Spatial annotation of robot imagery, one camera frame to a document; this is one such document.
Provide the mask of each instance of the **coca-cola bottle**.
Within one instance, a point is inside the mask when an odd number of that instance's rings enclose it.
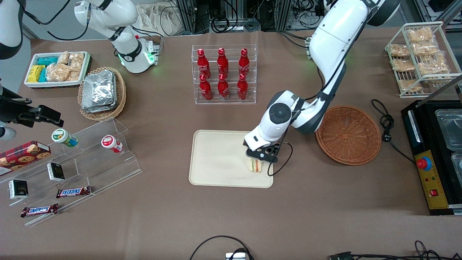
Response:
[[[226,58],[225,49],[223,48],[218,49],[217,65],[218,74],[223,74],[225,76],[225,79],[228,78],[228,58]]]
[[[210,83],[208,83],[205,74],[201,74],[199,76],[199,79],[201,81],[199,84],[199,88],[201,88],[202,96],[205,98],[205,100],[212,100],[212,89],[210,88]]]
[[[239,74],[244,74],[246,77],[249,74],[250,61],[247,57],[247,49],[241,50],[241,58],[239,59]]]
[[[239,75],[239,81],[237,82],[237,96],[239,100],[247,99],[247,89],[249,88],[247,81],[245,80],[244,73]]]
[[[199,66],[199,71],[201,74],[204,74],[206,79],[210,79],[212,74],[210,73],[210,66],[208,64],[208,60],[205,57],[204,50],[203,49],[198,49],[197,50],[197,55],[199,58],[197,59],[197,66]]]
[[[218,79],[218,92],[220,93],[220,98],[221,100],[228,100],[230,98],[230,93],[226,77],[224,74],[220,74],[218,75]]]

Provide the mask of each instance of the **beige tray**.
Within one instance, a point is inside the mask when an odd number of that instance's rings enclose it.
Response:
[[[242,145],[244,131],[198,130],[194,133],[189,182],[193,185],[269,188],[273,177],[267,175],[269,163],[261,173],[249,169],[250,158]]]

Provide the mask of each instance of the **acrylic display stand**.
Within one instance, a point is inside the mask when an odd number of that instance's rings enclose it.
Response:
[[[224,48],[226,57],[229,62],[229,76],[226,79],[229,85],[230,97],[228,100],[221,100],[218,93],[218,49]],[[237,82],[239,81],[239,59],[241,57],[241,50],[247,49],[247,57],[250,60],[249,74],[247,75],[248,91],[247,99],[239,100],[237,98]],[[197,66],[197,50],[203,49],[205,57],[210,64],[210,72],[212,76],[208,79],[210,87],[212,88],[213,99],[205,100],[199,88],[199,67]],[[198,105],[218,105],[218,104],[254,104],[257,102],[257,45],[244,44],[244,45],[193,45],[192,49],[192,68],[193,68],[193,85],[194,85],[194,99]]]
[[[73,135],[79,142],[69,148],[60,143],[50,145],[51,156],[23,167],[18,171],[8,173],[8,179],[2,179],[0,186],[8,192],[8,182],[12,179],[26,180],[29,196],[22,200],[11,199],[10,206],[18,212],[18,217],[24,207],[50,206],[58,203],[58,214],[71,207],[92,198],[95,195],[141,173],[138,161],[128,150],[128,145],[122,133],[127,128],[114,118],[97,123]],[[123,144],[123,150],[115,153],[101,146],[105,135],[113,135]],[[49,179],[47,164],[61,164],[65,181],[56,182]],[[56,198],[58,189],[79,188],[91,186],[91,194]],[[54,216],[53,214],[26,217],[26,226],[36,225]]]

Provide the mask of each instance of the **brown wicker basket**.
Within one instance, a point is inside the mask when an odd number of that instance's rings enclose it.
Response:
[[[84,115],[84,117],[96,121],[104,121],[108,118],[112,117],[117,117],[120,112],[122,112],[123,107],[125,106],[125,101],[127,100],[127,91],[125,88],[125,82],[123,81],[122,76],[120,73],[115,69],[115,68],[109,68],[109,67],[102,67],[102,68],[97,68],[95,70],[92,70],[88,73],[90,74],[95,74],[95,73],[100,73],[103,70],[110,70],[115,74],[115,86],[117,88],[117,102],[119,102],[119,105],[111,111],[103,111],[103,112],[97,112],[97,113],[87,113],[80,109],[80,113]],[[79,103],[80,106],[82,106],[82,91],[83,91],[83,82],[79,86],[79,95],[77,96],[77,102]]]
[[[374,120],[361,109],[348,105],[327,110],[316,138],[329,157],[347,165],[370,162],[382,144]]]

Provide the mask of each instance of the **black machine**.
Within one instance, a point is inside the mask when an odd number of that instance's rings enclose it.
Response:
[[[47,106],[29,106],[32,100],[23,98],[0,84],[0,122],[33,127],[34,122],[46,122],[62,127],[61,113]]]
[[[401,115],[430,215],[462,215],[461,102],[417,103]]]

